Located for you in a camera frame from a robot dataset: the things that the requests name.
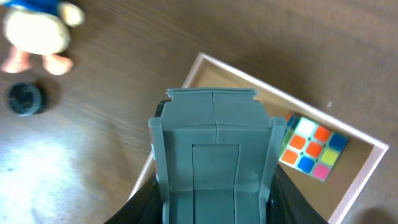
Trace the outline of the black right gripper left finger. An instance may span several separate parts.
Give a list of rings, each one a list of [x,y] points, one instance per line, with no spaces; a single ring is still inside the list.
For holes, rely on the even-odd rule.
[[[161,224],[162,202],[156,179],[149,179],[104,224]]]

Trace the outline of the yellow grey toy dump truck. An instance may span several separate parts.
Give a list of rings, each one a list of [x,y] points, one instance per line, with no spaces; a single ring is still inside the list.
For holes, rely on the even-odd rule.
[[[265,223],[286,130],[250,88],[167,91],[149,120],[164,223]]]

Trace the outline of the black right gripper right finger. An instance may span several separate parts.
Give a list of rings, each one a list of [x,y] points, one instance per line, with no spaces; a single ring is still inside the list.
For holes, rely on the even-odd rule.
[[[267,202],[267,224],[328,224],[277,164]]]

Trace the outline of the multicoloured puzzle cube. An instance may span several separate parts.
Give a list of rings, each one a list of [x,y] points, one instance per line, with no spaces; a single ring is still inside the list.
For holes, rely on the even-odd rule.
[[[319,181],[326,181],[348,137],[297,114],[286,116],[279,161]]]

